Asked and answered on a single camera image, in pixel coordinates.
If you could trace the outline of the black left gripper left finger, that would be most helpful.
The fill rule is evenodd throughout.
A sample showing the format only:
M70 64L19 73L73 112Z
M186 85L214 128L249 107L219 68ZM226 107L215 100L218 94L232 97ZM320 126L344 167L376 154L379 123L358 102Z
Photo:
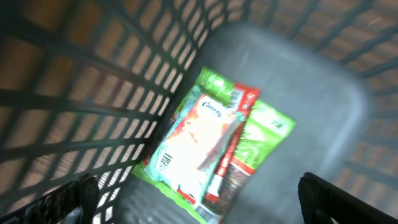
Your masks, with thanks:
M85 174L28 205L1 217L2 224L89 224L100 200L96 177Z

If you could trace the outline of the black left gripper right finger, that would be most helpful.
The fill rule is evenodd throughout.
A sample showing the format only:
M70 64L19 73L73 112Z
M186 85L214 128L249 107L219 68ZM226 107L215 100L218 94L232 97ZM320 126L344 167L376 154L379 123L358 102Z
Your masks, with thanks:
M306 172L298 183L305 224L397 224L397 219Z

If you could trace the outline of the green Haribo candy bag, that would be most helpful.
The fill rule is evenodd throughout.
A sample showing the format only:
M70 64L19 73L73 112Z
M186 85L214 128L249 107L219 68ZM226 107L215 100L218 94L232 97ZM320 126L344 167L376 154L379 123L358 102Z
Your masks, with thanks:
M229 101L236 83L229 81L209 68L203 68L196 80L205 93L209 93L223 103ZM137 177L157 187L164 195L188 211L200 223L221 223L226 212L237 197L238 192L269 154L291 133L295 123L263 101L257 100L244 124L228 171L220 188L220 197L216 203L199 202L181 190L174 191L160 181L150 180L144 173L149 160L137 165L133 173Z

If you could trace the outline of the red tissue pack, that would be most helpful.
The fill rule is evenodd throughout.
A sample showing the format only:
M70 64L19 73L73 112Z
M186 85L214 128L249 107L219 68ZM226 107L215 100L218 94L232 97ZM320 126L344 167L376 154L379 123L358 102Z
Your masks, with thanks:
M184 112L186 115L172 126L144 172L154 181L201 200L229 139L245 117L206 94Z

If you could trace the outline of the red stick sachet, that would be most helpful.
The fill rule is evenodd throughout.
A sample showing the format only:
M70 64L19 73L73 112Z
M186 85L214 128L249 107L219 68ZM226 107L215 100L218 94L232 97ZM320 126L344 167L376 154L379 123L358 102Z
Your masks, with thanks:
M208 190L205 194L205 201L216 203L219 200L221 184L228 171L229 163L233 157L233 153L243 131L244 124L252 110L252 107L254 106L255 101L257 100L259 92L259 89L243 85L241 83L236 83L233 88L229 101L229 107L243 115L243 122L235 130L227 144L228 148L220 160L220 163L215 170L213 179L211 180Z

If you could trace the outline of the grey plastic mesh basket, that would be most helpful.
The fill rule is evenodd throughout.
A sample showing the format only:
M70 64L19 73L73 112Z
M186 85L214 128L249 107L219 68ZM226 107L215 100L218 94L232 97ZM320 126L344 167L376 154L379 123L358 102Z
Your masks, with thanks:
M226 223L302 223L312 172L397 216L396 1L1 2L1 217L85 174L92 223L200 223L134 168L203 68L295 126Z

